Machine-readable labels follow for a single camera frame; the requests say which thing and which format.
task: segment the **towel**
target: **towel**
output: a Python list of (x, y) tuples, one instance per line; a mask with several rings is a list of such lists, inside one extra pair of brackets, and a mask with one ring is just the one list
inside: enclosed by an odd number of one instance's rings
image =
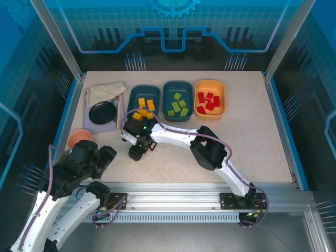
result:
[(125, 92), (126, 87), (122, 81), (99, 84), (85, 90), (85, 101), (90, 108), (98, 102), (107, 101)]

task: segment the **blue tray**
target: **blue tray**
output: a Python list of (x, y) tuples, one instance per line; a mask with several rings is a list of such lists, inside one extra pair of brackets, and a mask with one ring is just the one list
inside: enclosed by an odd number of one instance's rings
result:
[[(153, 100), (155, 106), (155, 114), (159, 115), (160, 108), (160, 90), (156, 86), (152, 85), (138, 85), (131, 90), (130, 99), (128, 101), (127, 112), (132, 109), (137, 109), (139, 107), (139, 98), (145, 98), (146, 101), (146, 109), (147, 101)], [(127, 115), (127, 119), (132, 118), (133, 113)]]
[[(172, 102), (177, 101), (174, 99), (176, 93), (181, 94), (181, 100), (186, 103), (188, 114), (186, 117), (180, 117), (181, 112), (175, 113), (175, 116), (169, 117), (168, 111), (174, 110)], [(190, 119), (194, 112), (194, 90), (193, 86), (187, 81), (169, 81), (163, 87), (163, 103), (162, 112), (164, 118), (170, 122), (186, 122)]]

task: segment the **yellow block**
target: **yellow block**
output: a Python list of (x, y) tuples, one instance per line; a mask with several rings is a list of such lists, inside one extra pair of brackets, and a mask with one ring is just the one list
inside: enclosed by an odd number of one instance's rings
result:
[(148, 105), (148, 109), (149, 109), (150, 111), (155, 111), (155, 106), (154, 106), (154, 102), (153, 102), (153, 100), (148, 100), (148, 101), (147, 101), (147, 105)]
[(138, 100), (139, 100), (139, 107), (140, 108), (146, 107), (145, 98), (139, 98)]
[(143, 109), (141, 109), (141, 108), (139, 108), (138, 112), (139, 112), (140, 114), (142, 114), (143, 117), (145, 117), (145, 116), (148, 114), (148, 111), (147, 111), (147, 110), (143, 110)]
[(137, 120), (138, 122), (140, 122), (142, 120), (142, 115), (140, 115), (139, 113), (134, 113), (134, 115), (132, 117), (133, 117), (133, 119)]
[(154, 115), (153, 115), (152, 113), (148, 113), (148, 114), (146, 115), (146, 117), (147, 117), (147, 119), (151, 120), (151, 119), (154, 118)]

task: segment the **red block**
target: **red block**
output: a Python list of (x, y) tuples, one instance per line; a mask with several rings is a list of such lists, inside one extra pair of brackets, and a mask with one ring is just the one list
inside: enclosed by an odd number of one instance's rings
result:
[(214, 106), (215, 108), (218, 108), (221, 106), (221, 101), (219, 99), (219, 96), (214, 96)]
[(199, 106), (196, 109), (197, 109), (198, 113), (200, 113), (200, 114), (206, 114), (205, 109), (203, 108), (203, 106)]
[(211, 100), (212, 100), (212, 96), (214, 96), (213, 93), (208, 93), (208, 94), (206, 95), (205, 100), (207, 100), (207, 101), (211, 101)]
[(199, 103), (204, 103), (205, 99), (204, 99), (204, 93), (203, 92), (198, 92), (198, 102)]
[(215, 105), (214, 105), (212, 102), (208, 101), (208, 103), (207, 103), (207, 105), (205, 106), (205, 108), (206, 108), (207, 110), (213, 111), (214, 108), (215, 108)]

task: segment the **glass wall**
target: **glass wall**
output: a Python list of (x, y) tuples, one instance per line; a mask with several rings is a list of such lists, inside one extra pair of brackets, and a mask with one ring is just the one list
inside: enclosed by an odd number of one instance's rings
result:
[(266, 70), (301, 2), (47, 0), (46, 4), (82, 71)]
[[(335, 12), (335, 1), (316, 1), (274, 75), (317, 203), (328, 199), (336, 201)], [(326, 220), (331, 222), (326, 225), (336, 221), (334, 217)]]
[(0, 21), (2, 250), (26, 221), (73, 77), (29, 1), (0, 1)]

